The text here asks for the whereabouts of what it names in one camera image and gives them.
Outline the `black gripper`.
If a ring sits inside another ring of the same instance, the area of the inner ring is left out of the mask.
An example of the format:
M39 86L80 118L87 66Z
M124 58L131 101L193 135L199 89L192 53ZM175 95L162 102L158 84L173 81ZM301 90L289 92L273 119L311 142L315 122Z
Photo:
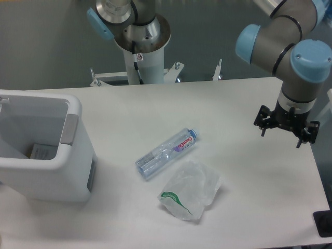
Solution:
M285 110L277 101L274 111L262 105L255 118L254 125L261 130L261 136L267 129L279 128L290 131L298 138L296 148L302 144L314 144L320 129L319 121L307 122L310 111L297 113L295 110Z

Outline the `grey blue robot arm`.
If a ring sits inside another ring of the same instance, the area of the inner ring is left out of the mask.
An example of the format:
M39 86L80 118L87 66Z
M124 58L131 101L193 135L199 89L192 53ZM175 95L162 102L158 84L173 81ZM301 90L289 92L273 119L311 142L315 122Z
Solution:
M248 25L236 41L236 54L282 81L274 110L262 106L254 124L262 132L279 128L292 132L299 144L314 143L318 121L307 117L330 75L331 48L306 35L321 22L324 1L257 1L271 18L268 27ZM174 72L164 72L164 47L171 31L156 12L155 1L96 1L87 10L94 30L114 40L123 51L131 85L173 82Z

